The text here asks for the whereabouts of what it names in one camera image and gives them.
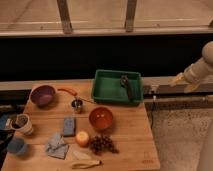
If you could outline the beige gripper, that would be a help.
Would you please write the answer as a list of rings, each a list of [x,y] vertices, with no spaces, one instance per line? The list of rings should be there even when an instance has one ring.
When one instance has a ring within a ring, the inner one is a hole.
[[[199,87],[199,85],[195,83],[200,83],[201,81],[204,80],[206,76],[207,76],[207,70],[204,66],[191,64],[189,67],[187,67],[184,70],[184,74],[179,73],[171,80],[170,86],[174,87],[180,82],[183,82],[184,80],[186,80],[187,82],[193,83],[193,84],[188,84],[185,87],[184,92],[191,93]]]

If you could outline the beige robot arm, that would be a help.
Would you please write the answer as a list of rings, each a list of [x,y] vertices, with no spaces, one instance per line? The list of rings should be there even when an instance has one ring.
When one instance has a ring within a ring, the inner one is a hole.
[[[213,75],[213,41],[204,45],[201,58],[177,74],[170,85],[174,87],[181,82],[186,82],[184,92],[190,93],[195,91],[209,75]]]

